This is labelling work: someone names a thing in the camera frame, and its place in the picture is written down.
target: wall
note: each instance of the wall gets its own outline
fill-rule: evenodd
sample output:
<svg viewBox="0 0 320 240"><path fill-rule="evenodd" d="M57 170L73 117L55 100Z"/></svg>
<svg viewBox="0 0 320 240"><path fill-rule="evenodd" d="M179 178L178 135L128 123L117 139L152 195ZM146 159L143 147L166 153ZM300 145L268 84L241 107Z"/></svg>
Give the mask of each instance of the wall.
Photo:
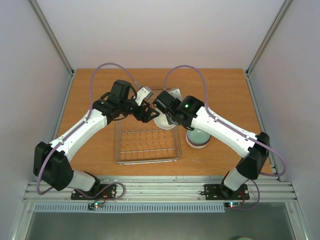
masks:
<svg viewBox="0 0 320 240"><path fill-rule="evenodd" d="M283 0L38 2L75 69L246 69Z"/></svg>
<svg viewBox="0 0 320 240"><path fill-rule="evenodd" d="M252 73L273 146L288 161L287 179L305 220L320 238L320 2L294 0Z"/></svg>
<svg viewBox="0 0 320 240"><path fill-rule="evenodd" d="M0 33L0 240L8 240L69 75L27 0L1 3Z"/></svg>

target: gray floor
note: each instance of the gray floor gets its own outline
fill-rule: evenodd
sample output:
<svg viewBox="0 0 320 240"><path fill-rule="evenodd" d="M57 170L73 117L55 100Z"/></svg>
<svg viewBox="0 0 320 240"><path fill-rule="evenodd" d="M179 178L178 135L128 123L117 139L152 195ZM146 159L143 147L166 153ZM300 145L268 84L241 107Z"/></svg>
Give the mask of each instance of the gray floor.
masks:
<svg viewBox="0 0 320 240"><path fill-rule="evenodd" d="M34 213L27 240L295 239L284 203L226 213Z"/></svg>

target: wooden table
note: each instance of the wooden table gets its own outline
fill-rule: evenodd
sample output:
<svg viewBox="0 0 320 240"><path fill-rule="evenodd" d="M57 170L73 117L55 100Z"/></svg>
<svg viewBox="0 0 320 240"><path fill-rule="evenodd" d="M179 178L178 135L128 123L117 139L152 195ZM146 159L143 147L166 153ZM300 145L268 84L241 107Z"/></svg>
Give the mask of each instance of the wooden table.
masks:
<svg viewBox="0 0 320 240"><path fill-rule="evenodd" d="M129 69L143 86L163 87L169 69ZM232 123L254 133L260 133L257 116L242 69L201 69L209 92L209 106ZM72 84L59 129L62 135L89 109L89 83L93 69L78 69ZM115 80L131 81L121 69L101 69L94 79L93 100L110 91ZM168 88L179 87L183 96L193 95L204 101L200 77L191 69L178 69L168 81ZM186 130L179 127L181 158L176 162L119 165L114 161L115 123L95 134L74 156L71 166L75 170L94 175L118 176L205 176L225 175L240 160L227 145L211 138L208 146L193 149L185 140ZM264 172L271 173L269 161Z"/></svg>

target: robotic arm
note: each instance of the robotic arm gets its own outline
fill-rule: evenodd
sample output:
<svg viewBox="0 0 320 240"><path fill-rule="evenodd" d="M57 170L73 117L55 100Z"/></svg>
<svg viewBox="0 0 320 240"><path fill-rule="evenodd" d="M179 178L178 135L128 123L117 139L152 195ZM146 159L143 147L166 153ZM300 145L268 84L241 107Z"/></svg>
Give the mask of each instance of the robotic arm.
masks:
<svg viewBox="0 0 320 240"><path fill-rule="evenodd" d="M134 92L131 99L129 99L130 90ZM95 101L92 110L89 110L66 133L49 144L40 142L35 147L34 175L39 175L49 152L61 143L45 166L41 179L58 191L64 188L80 189L89 191L89 194L94 196L100 189L100 180L90 173L73 170L70 161L82 145L96 132L117 120L120 114L124 117L133 115L143 123L159 116L159 113L144 100L150 98L152 94L148 87L142 87L136 92L131 83L124 80L115 81L111 92L107 92Z"/></svg>
<svg viewBox="0 0 320 240"><path fill-rule="evenodd" d="M181 125L188 130L194 128L203 130L227 144L241 157L236 167L226 174L220 184L220 193L225 199L231 199L232 196L237 194L237 190L248 179L255 180L258 178L269 156L269 151L249 141L248 137L269 146L269 136L266 133L261 132L256 135L253 132L246 131L210 109L211 114L215 116L215 118L212 118L208 115L204 103L193 96L187 96L183 101L180 101L164 90L154 100L153 104L166 115L169 123ZM217 119L244 133L247 137L240 136L216 121Z"/></svg>

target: wire rack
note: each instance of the wire rack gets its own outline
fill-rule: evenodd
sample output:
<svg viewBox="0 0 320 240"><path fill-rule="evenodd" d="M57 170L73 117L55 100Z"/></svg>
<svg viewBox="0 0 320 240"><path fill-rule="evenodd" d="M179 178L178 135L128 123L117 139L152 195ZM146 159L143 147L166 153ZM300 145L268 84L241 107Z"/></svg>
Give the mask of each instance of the wire rack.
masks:
<svg viewBox="0 0 320 240"><path fill-rule="evenodd" d="M162 88L152 89L151 106ZM178 127L164 130L152 120L137 121L133 116L115 122L114 160L120 165L173 162L180 158Z"/></svg>

